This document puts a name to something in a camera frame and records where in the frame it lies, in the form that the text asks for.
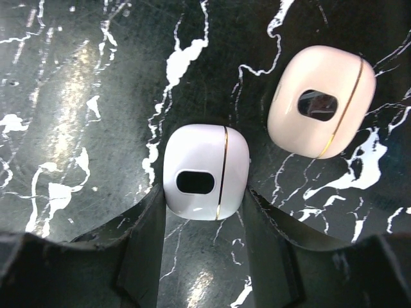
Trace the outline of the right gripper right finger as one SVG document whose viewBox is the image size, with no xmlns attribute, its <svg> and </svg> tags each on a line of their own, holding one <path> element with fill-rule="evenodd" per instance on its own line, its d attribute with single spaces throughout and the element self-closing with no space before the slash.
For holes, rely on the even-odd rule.
<svg viewBox="0 0 411 308">
<path fill-rule="evenodd" d="M 356 243 L 323 234 L 245 191 L 256 307 L 409 307 L 410 235 Z"/>
</svg>

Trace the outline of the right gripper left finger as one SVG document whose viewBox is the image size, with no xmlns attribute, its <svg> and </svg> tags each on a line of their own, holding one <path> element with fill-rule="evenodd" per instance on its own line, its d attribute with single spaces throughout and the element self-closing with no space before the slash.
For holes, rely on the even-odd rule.
<svg viewBox="0 0 411 308">
<path fill-rule="evenodd" d="M 2 307 L 155 307 L 164 190 L 72 241 L 1 232 Z"/>
</svg>

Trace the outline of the white earbud charging case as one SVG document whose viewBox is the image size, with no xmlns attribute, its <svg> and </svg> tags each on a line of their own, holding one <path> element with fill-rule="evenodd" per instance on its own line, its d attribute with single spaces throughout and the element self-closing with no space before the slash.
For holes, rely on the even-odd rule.
<svg viewBox="0 0 411 308">
<path fill-rule="evenodd" d="M 219 221 L 240 207 L 249 176 L 249 147 L 237 130 L 189 124 L 170 136 L 163 164 L 168 208 L 177 216 Z"/>
</svg>

